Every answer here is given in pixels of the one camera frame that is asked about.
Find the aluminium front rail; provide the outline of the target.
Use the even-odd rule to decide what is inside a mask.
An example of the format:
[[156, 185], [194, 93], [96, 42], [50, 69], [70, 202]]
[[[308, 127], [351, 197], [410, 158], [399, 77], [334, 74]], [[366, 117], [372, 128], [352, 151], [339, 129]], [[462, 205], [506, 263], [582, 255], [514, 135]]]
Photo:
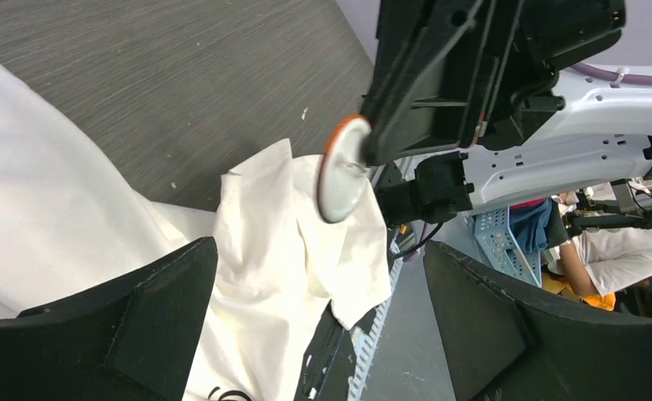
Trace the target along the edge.
[[382, 337], [402, 266], [402, 259], [396, 259], [392, 263], [389, 276], [391, 295], [386, 301], [372, 309], [375, 314], [371, 328], [366, 331], [361, 326], [355, 326], [350, 331], [353, 353], [347, 359], [354, 363], [354, 370], [347, 379], [347, 401], [360, 401], [366, 390], [366, 381], [369, 378], [369, 372], [377, 353], [378, 343]]

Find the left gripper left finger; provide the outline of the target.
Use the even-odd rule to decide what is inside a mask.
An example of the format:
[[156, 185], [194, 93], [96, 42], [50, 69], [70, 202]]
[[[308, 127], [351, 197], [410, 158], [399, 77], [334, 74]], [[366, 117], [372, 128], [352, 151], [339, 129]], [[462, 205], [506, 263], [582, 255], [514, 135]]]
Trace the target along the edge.
[[215, 280], [202, 237], [83, 292], [0, 319], [0, 400], [180, 400]]

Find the blue plastic basket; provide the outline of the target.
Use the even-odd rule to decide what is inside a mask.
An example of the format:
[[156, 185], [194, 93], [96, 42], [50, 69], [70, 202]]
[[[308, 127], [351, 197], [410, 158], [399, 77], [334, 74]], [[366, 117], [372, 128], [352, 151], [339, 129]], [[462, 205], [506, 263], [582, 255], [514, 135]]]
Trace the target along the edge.
[[541, 287], [541, 253], [526, 253], [509, 225], [509, 209], [502, 208], [473, 216], [475, 239], [497, 272]]

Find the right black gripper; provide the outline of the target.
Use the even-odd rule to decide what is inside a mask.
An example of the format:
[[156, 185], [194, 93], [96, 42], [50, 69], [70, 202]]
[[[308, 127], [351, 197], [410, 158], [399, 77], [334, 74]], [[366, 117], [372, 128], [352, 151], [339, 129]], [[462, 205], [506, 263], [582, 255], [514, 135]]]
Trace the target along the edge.
[[371, 86], [369, 166], [409, 155], [522, 145], [566, 101], [559, 73], [614, 44], [623, 1], [383, 1]]

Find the white floral t-shirt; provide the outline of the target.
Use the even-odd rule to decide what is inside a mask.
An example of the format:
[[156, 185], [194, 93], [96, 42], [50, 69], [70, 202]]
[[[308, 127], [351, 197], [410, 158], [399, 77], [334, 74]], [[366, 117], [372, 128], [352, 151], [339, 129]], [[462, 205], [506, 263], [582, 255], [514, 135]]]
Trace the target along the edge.
[[315, 206], [317, 155], [281, 140], [217, 212], [147, 200], [0, 64], [0, 400], [291, 400], [326, 309], [391, 295], [371, 188]]

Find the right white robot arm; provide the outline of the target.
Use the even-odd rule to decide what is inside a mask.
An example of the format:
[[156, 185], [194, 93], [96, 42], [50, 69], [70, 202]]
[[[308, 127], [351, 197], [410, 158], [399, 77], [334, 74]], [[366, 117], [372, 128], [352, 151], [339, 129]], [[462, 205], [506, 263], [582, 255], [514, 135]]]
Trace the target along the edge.
[[580, 66], [625, 22], [622, 1], [382, 2], [360, 153], [371, 166], [432, 155], [378, 191], [385, 221], [652, 178], [652, 84]]

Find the person in white shirt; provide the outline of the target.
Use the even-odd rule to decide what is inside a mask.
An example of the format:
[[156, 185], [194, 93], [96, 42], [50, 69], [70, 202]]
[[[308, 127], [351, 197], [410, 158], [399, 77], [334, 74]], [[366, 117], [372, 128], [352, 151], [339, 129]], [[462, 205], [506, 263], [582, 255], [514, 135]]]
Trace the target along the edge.
[[582, 231], [558, 246], [559, 258], [545, 268], [569, 297], [612, 312], [616, 293], [652, 277], [652, 228]]

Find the orange rimmed round brooch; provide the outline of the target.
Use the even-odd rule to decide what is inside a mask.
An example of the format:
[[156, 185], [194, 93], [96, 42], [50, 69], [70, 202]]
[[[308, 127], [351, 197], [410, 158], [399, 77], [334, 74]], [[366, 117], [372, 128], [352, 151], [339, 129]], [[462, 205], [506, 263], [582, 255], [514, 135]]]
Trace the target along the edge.
[[316, 180], [316, 206], [323, 221], [342, 222], [356, 209], [371, 172], [362, 155], [370, 135], [371, 125], [360, 114], [345, 118], [334, 129]]

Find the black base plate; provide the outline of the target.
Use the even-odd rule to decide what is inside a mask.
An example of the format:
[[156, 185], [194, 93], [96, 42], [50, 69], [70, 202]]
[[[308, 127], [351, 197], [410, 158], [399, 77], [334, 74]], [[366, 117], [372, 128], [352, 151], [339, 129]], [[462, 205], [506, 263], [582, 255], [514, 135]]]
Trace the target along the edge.
[[321, 315], [303, 355], [294, 400], [348, 400], [356, 354], [350, 333], [335, 319], [331, 307]]

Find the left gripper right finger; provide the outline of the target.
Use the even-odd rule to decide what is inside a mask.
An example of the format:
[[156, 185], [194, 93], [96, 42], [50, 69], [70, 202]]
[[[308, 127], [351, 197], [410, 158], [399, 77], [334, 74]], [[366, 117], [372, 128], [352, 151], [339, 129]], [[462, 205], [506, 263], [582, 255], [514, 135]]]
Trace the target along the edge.
[[423, 258], [458, 400], [652, 400], [652, 318], [606, 312], [441, 242]]

